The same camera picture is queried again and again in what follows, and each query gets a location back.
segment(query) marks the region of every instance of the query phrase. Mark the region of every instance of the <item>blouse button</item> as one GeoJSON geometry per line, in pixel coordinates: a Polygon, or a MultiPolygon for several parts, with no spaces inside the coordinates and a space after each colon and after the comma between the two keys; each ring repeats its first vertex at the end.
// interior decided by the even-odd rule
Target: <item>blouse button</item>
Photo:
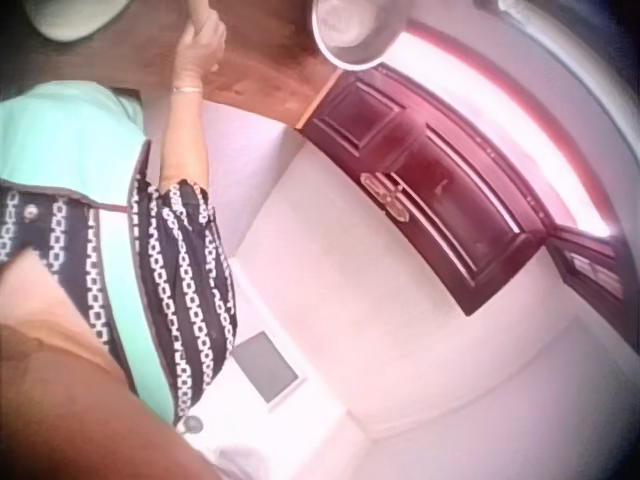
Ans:
{"type": "Polygon", "coordinates": [[[38,207],[36,207],[33,203],[30,203],[26,207],[24,207],[24,221],[26,223],[33,222],[36,218],[38,218],[38,207]]]}

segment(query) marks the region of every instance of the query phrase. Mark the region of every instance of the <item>bracelet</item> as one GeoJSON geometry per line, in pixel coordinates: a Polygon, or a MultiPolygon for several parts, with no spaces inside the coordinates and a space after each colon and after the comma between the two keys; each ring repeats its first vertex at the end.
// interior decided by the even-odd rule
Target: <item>bracelet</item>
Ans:
{"type": "Polygon", "coordinates": [[[202,87],[173,87],[171,93],[202,93],[202,87]]]}

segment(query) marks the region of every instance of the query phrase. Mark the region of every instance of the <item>woman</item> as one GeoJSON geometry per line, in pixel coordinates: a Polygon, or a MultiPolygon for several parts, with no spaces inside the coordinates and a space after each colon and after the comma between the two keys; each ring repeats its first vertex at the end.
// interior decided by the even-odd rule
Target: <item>woman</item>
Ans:
{"type": "Polygon", "coordinates": [[[220,372],[237,326],[200,121],[225,35],[211,11],[180,40],[158,187],[130,97],[55,82],[0,104],[11,478],[212,478],[168,426],[220,372]]]}

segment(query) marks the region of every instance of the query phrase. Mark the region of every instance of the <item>skin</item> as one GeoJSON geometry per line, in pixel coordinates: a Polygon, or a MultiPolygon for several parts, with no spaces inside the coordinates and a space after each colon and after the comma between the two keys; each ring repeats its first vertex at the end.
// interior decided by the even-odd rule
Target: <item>skin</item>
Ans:
{"type": "MultiPolygon", "coordinates": [[[[175,86],[202,86],[220,60],[225,34],[215,12],[199,34],[187,26],[175,86]]],[[[182,179],[208,186],[201,108],[200,93],[172,96],[161,189],[182,179]]],[[[122,371],[92,344],[97,340],[80,313],[32,251],[0,270],[0,305],[6,478],[221,479],[129,392],[122,371]]]]}

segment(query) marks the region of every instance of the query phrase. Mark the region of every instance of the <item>sleeve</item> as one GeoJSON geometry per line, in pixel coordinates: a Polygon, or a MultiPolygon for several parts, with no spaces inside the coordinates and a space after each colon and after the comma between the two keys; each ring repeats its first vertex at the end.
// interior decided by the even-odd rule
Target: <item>sleeve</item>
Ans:
{"type": "Polygon", "coordinates": [[[160,194],[138,179],[136,192],[142,283],[182,417],[233,348],[233,280],[204,189],[183,180],[160,194]]]}

